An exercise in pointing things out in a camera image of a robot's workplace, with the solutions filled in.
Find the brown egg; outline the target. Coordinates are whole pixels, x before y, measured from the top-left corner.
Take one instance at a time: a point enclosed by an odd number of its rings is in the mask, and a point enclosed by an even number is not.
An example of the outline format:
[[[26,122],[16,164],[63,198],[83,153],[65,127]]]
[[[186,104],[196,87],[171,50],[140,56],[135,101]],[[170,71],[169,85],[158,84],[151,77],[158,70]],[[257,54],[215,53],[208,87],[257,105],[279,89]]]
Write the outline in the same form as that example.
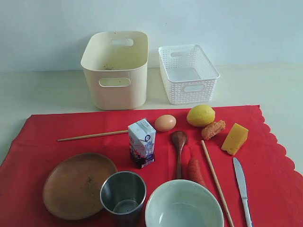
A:
[[[176,123],[177,121],[174,116],[165,114],[156,119],[154,126],[157,131],[166,132],[172,130]]]

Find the small milk carton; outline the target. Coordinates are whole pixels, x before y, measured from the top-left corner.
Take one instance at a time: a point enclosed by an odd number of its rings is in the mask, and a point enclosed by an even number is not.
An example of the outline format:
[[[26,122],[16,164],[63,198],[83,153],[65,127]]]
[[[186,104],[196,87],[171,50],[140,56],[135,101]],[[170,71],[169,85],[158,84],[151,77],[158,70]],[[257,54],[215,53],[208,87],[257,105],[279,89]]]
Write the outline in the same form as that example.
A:
[[[128,126],[130,154],[137,168],[142,169],[155,161],[156,130],[146,118]]]

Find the yellow lemon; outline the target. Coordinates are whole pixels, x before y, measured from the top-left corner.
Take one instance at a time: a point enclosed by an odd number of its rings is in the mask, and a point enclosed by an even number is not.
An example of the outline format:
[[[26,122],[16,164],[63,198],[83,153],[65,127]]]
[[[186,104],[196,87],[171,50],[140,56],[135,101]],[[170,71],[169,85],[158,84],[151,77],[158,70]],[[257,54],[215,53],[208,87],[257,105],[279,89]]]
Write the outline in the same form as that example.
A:
[[[209,105],[197,105],[187,114],[187,122],[195,127],[205,127],[215,120],[215,111]]]

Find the fried chicken nugget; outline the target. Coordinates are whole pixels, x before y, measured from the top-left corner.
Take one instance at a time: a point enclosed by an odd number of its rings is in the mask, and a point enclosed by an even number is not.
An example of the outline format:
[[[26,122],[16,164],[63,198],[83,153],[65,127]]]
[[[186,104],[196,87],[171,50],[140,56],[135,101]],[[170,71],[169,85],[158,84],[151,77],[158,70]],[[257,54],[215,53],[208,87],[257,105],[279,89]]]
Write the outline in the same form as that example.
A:
[[[216,134],[225,129],[226,123],[223,120],[218,122],[212,122],[201,130],[201,136],[203,140],[209,140]]]

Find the yellow cheese wedge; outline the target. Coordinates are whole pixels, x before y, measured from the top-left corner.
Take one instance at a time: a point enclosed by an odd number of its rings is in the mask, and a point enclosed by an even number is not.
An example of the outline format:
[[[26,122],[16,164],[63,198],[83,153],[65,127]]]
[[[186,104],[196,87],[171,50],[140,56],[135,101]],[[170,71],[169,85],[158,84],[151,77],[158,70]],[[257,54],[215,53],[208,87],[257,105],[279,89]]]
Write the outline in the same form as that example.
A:
[[[221,150],[234,156],[247,140],[249,130],[235,123],[229,131]]]

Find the dark wooden spoon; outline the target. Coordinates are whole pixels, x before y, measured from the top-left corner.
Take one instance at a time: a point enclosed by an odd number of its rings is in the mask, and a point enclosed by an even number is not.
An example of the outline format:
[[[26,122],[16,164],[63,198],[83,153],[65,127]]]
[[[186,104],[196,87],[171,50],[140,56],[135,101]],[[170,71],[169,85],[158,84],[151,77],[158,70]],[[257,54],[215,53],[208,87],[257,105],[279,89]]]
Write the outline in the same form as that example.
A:
[[[181,179],[181,154],[183,147],[187,144],[187,134],[184,131],[175,131],[171,134],[170,139],[177,153],[176,179]]]

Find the left wooden chopstick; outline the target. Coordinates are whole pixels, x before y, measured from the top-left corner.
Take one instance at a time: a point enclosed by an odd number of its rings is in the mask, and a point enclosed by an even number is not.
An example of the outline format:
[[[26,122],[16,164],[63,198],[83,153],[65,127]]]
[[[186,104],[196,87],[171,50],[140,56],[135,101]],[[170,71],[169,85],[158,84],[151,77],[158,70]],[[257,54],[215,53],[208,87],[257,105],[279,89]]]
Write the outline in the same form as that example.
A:
[[[61,141],[69,141],[69,140],[81,140],[81,139],[89,139],[89,138],[103,137],[103,136],[117,135],[117,134],[124,134],[124,133],[128,133],[128,130],[112,131],[112,132],[104,132],[104,133],[83,135],[83,136],[77,136],[77,137],[70,137],[70,138],[58,139],[57,141],[61,142]]]

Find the wooden chopstick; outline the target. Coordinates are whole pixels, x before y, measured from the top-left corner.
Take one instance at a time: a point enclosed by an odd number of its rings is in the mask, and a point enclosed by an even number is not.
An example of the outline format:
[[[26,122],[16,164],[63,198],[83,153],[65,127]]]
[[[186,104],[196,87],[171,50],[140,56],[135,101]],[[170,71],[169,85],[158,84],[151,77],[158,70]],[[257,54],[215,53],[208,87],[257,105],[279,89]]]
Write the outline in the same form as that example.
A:
[[[104,133],[83,135],[83,136],[77,136],[77,137],[70,137],[70,138],[58,139],[57,141],[61,142],[61,141],[69,141],[69,140],[81,140],[81,139],[89,139],[89,138],[103,137],[103,136],[117,135],[117,134],[124,134],[124,133],[128,133],[128,130],[112,131],[112,132],[104,132]]]
[[[221,201],[222,201],[223,209],[224,209],[224,211],[225,211],[225,213],[226,213],[228,222],[229,222],[229,224],[230,224],[231,227],[234,227],[234,223],[233,223],[232,217],[231,217],[231,215],[230,215],[230,211],[229,211],[229,209],[228,209],[228,206],[227,206],[227,203],[226,203],[224,194],[223,194],[223,192],[222,192],[220,183],[219,183],[218,178],[217,178],[217,175],[216,175],[216,173],[215,173],[215,169],[214,169],[214,167],[213,167],[213,164],[212,164],[212,161],[211,161],[211,159],[210,159],[210,156],[209,156],[209,153],[208,153],[208,150],[207,150],[207,147],[206,147],[206,145],[205,145],[204,140],[201,140],[201,145],[202,145],[202,148],[203,148],[203,151],[204,151],[206,160],[207,160],[207,162],[208,162],[210,171],[211,171],[211,173],[212,173],[212,176],[213,176],[213,179],[214,179],[216,188],[217,188],[217,190],[218,190],[220,199],[221,199]]]

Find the white perforated plastic basket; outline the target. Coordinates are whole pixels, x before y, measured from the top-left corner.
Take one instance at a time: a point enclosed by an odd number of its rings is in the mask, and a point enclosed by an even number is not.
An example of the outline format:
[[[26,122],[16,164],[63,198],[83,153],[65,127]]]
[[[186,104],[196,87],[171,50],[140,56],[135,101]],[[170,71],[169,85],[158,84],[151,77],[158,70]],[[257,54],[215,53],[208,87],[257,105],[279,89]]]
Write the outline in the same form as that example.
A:
[[[172,105],[212,99],[220,74],[200,45],[164,46],[158,53],[161,79]]]

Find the right wooden chopstick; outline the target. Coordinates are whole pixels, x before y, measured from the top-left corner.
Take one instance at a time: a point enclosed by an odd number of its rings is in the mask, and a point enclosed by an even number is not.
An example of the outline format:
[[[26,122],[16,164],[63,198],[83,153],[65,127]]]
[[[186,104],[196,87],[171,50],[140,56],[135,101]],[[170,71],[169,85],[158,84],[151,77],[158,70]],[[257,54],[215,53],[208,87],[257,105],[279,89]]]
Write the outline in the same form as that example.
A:
[[[216,173],[215,173],[215,169],[214,169],[214,167],[213,167],[213,164],[212,164],[212,161],[211,161],[211,159],[210,159],[210,156],[209,156],[209,153],[208,153],[208,150],[207,150],[207,147],[206,147],[206,145],[205,145],[204,140],[201,140],[201,145],[202,145],[202,148],[203,148],[203,151],[204,151],[206,160],[207,160],[207,162],[208,162],[210,171],[211,171],[211,173],[212,173],[212,176],[213,176],[213,179],[214,179],[216,188],[217,188],[217,190],[218,190],[220,199],[221,199],[221,201],[222,201],[223,209],[224,209],[224,211],[225,211],[225,213],[226,213],[228,222],[229,222],[229,224],[230,224],[231,227],[234,227],[234,223],[233,223],[232,217],[231,217],[231,215],[230,215],[230,211],[229,211],[229,209],[228,209],[228,206],[227,206],[227,203],[226,203],[224,194],[223,194],[223,192],[222,192],[220,183],[219,183],[218,178],[217,178],[217,175],[216,175]]]

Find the cream plastic bin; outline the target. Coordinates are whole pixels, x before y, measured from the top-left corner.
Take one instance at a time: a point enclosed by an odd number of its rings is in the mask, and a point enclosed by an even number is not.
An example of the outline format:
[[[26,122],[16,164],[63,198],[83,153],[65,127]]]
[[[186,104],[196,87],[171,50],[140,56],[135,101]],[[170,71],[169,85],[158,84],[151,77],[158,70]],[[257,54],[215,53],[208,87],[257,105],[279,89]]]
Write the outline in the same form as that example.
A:
[[[94,34],[80,61],[94,105],[102,110],[142,106],[147,94],[148,54],[144,32]]]

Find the orange carrot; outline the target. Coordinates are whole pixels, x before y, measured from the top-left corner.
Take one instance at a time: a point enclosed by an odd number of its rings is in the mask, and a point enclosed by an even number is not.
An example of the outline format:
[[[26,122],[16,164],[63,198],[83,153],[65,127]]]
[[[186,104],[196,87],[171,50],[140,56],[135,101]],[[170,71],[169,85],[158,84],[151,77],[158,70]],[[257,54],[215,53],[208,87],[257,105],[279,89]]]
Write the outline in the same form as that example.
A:
[[[205,181],[203,179],[199,161],[196,158],[190,158],[187,165],[187,177],[189,180],[196,182],[204,187],[206,187]]]

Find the stainless steel cup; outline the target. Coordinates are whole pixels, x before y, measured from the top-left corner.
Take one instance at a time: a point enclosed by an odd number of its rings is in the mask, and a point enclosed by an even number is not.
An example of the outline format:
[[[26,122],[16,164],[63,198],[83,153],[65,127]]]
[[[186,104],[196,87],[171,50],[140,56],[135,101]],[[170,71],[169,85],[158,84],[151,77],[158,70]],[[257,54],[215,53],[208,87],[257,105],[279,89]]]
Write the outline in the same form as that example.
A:
[[[138,225],[147,195],[144,180],[135,172],[120,171],[108,177],[100,189],[100,202],[119,227]]]

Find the pale green ceramic bowl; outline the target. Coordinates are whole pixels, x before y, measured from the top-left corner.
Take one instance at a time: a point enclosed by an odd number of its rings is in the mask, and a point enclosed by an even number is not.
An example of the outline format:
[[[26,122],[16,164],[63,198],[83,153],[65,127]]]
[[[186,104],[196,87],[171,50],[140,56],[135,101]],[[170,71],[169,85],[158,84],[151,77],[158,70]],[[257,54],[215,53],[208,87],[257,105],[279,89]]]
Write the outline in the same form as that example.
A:
[[[145,208],[147,227],[223,227],[221,206],[204,186],[171,180],[150,195]]]

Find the steel table knife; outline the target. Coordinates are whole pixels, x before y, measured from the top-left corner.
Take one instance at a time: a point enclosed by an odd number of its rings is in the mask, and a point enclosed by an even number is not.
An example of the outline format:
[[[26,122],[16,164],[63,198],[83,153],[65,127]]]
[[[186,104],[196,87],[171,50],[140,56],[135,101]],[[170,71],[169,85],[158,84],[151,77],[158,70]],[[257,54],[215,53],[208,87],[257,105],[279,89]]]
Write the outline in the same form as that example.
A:
[[[247,186],[246,186],[244,171],[242,169],[242,166],[241,166],[239,160],[235,157],[233,157],[232,159],[233,159],[233,165],[234,165],[234,170],[235,170],[235,175],[236,175],[236,179],[237,179],[237,183],[238,183],[239,192],[240,192],[240,196],[242,199],[246,224],[248,227],[253,227],[253,222],[252,222],[252,218],[250,215],[250,209],[249,209],[249,204],[248,204]]]

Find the brown wooden plate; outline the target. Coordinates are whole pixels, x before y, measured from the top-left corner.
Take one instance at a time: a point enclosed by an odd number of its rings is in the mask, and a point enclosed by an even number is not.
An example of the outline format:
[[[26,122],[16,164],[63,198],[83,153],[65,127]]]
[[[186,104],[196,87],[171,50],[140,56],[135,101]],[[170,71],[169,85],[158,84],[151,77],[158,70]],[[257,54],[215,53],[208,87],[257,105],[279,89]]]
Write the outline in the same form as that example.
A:
[[[56,166],[43,188],[43,203],[54,216],[80,220],[100,212],[100,189],[117,172],[113,161],[98,153],[74,155]]]

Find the red table cloth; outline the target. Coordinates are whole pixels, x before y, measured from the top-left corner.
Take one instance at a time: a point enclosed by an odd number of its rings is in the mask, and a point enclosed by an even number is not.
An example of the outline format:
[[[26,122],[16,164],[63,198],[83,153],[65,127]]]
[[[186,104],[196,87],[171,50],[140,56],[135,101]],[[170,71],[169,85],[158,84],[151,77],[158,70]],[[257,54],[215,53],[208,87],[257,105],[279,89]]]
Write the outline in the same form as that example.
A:
[[[169,133],[158,133],[155,161],[138,169],[130,157],[127,134],[73,140],[73,137],[125,130],[146,118],[153,123],[159,116],[171,114],[176,130],[185,131],[188,143],[182,152],[182,166],[189,159],[199,160],[207,188],[218,195],[205,160],[198,128],[186,121],[187,109],[109,111],[95,113],[48,114],[30,116],[0,167],[0,224],[3,227],[113,227],[106,211],[78,221],[62,220],[48,212],[42,191],[50,172],[62,161],[76,154],[94,152],[107,156],[120,171],[138,173],[151,194],[162,183],[176,176],[176,151]],[[248,138],[236,157],[245,173],[250,213],[256,227],[300,227],[303,224],[303,177],[294,169],[286,150],[278,144],[270,127],[264,123],[257,105],[217,107],[216,119],[226,128],[205,144],[228,204],[233,223],[246,225],[232,156],[221,146],[232,126],[248,129]]]

